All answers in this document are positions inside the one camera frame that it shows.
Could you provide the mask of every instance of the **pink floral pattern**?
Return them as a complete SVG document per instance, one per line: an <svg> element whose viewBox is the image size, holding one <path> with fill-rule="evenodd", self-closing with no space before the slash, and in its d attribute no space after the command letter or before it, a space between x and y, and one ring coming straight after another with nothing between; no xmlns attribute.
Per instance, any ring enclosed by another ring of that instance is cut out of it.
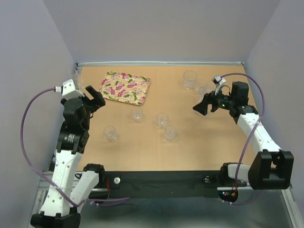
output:
<svg viewBox="0 0 304 228"><path fill-rule="evenodd" d="M99 91L104 98L142 105L151 80L142 76L108 71L101 82Z"/></svg>

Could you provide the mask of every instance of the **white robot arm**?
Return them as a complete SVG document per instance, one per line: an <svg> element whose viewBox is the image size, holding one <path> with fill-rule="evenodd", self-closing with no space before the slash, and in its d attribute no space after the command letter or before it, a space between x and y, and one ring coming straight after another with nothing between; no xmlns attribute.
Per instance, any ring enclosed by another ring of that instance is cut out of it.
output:
<svg viewBox="0 0 304 228"><path fill-rule="evenodd" d="M216 76L212 81L217 85L215 91L205 94L202 102L194 106L193 109L203 115L207 115L208 105L212 105L211 112L215 112L219 108L229 110L235 123L249 137L259 121L259 115L254 106L248 105L248 84L233 82L231 93L224 95L221 88L225 85L225 79ZM256 158L251 166L240 165L237 179L249 183L253 189L288 188L294 162L293 155L289 151L283 151L272 140L262 123L258 123L251 143ZM237 166L238 164L235 163L225 163L221 171L227 173L228 178L234 179Z"/></svg>
<svg viewBox="0 0 304 228"><path fill-rule="evenodd" d="M242 114L239 116L237 124L248 137L252 129L256 125L258 119L259 119L259 115L255 113ZM256 130L254 131L254 135L251 138L251 144L256 154L264 150L270 152L278 152L282 150L267 133L262 123L259 123ZM238 166L237 164L228 165L228 175L230 178L233 179L235 178L237 166ZM249 183L249 179L248 179L249 169L250 169L249 165L241 164L237 179L242 182Z"/></svg>
<svg viewBox="0 0 304 228"><path fill-rule="evenodd" d="M56 146L56 163L52 177L55 186L49 187L39 214L31 218L31 225L36 228L78 227L84 201L91 190L105 180L102 165L88 164L78 184L72 189L76 169L89 138L90 118L97 109L105 105L100 92L96 92L91 86L86 90L92 95L92 100L78 90L72 79L64 82L61 87L55 87L55 92L61 93L63 97L61 103L64 105L65 120Z"/></svg>

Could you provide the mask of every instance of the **white wall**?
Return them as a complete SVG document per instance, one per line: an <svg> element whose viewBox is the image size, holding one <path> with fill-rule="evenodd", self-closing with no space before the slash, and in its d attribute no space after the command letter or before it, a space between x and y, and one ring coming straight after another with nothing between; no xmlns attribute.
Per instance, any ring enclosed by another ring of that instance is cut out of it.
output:
<svg viewBox="0 0 304 228"><path fill-rule="evenodd" d="M21 152L21 118L28 101L60 85L74 61L42 0L2 1L0 21L0 226L25 228L39 178ZM54 152L60 99L43 95L26 119L25 147L39 169L47 168Z"/></svg>
<svg viewBox="0 0 304 228"><path fill-rule="evenodd" d="M44 0L76 62L244 61L280 0Z"/></svg>
<svg viewBox="0 0 304 228"><path fill-rule="evenodd" d="M264 125L294 154L293 193L304 218L304 1L281 0L245 68L266 97ZM260 97L253 89L254 96ZM256 98L261 110L261 101Z"/></svg>

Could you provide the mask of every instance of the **tan tabletop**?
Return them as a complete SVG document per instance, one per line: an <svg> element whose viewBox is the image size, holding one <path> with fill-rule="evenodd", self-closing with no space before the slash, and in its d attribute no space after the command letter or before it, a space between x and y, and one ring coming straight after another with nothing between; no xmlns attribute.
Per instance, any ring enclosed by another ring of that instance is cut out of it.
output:
<svg viewBox="0 0 304 228"><path fill-rule="evenodd" d="M183 88L183 73L193 70L198 79L210 81L217 74L244 73L242 66L87 66L82 68L81 77L86 86L98 90L109 70L151 79L141 105L143 118L141 122L132 120L132 104L106 100L106 105L91 119L90 138L78 170L88 163L102 164L106 171L219 170L225 162L238 162L247 139L245 134L228 110L218 109L207 116L196 114L192 107L199 96L194 90ZM248 82L243 76L225 79L230 87L233 81ZM255 105L251 91L249 104ZM169 125L177 128L178 135L171 142L165 139L164 129L156 125L159 112L167 113ZM108 125L117 130L113 142L103 135ZM249 146L243 163L251 164L254 157Z"/></svg>

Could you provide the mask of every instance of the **clear plastic cup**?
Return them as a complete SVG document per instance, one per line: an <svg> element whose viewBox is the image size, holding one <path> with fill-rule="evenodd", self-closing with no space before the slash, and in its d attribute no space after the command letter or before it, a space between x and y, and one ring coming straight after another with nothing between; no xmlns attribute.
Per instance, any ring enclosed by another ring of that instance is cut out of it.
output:
<svg viewBox="0 0 304 228"><path fill-rule="evenodd" d="M177 130L173 126L168 126L165 128L165 137L168 141L171 141L175 138Z"/></svg>
<svg viewBox="0 0 304 228"><path fill-rule="evenodd" d="M199 88L199 103L202 102L202 100L204 99L204 95L212 92L212 90L213 89L208 85Z"/></svg>
<svg viewBox="0 0 304 228"><path fill-rule="evenodd" d="M198 78L198 75L194 71L187 70L184 73L184 87L186 89L193 89L197 78Z"/></svg>
<svg viewBox="0 0 304 228"><path fill-rule="evenodd" d="M104 128L104 135L106 139L113 141L116 139L117 134L116 134L116 129L113 126L106 126Z"/></svg>
<svg viewBox="0 0 304 228"><path fill-rule="evenodd" d="M198 93L200 88L203 86L206 86L206 85L207 85L207 83L205 80L197 79L196 82L194 83L194 91Z"/></svg>
<svg viewBox="0 0 304 228"><path fill-rule="evenodd" d="M143 117L143 110L140 107L134 107L131 109L131 115L134 121L141 121Z"/></svg>
<svg viewBox="0 0 304 228"><path fill-rule="evenodd" d="M165 127L169 121L169 116L166 113L158 113L156 116L157 126Z"/></svg>

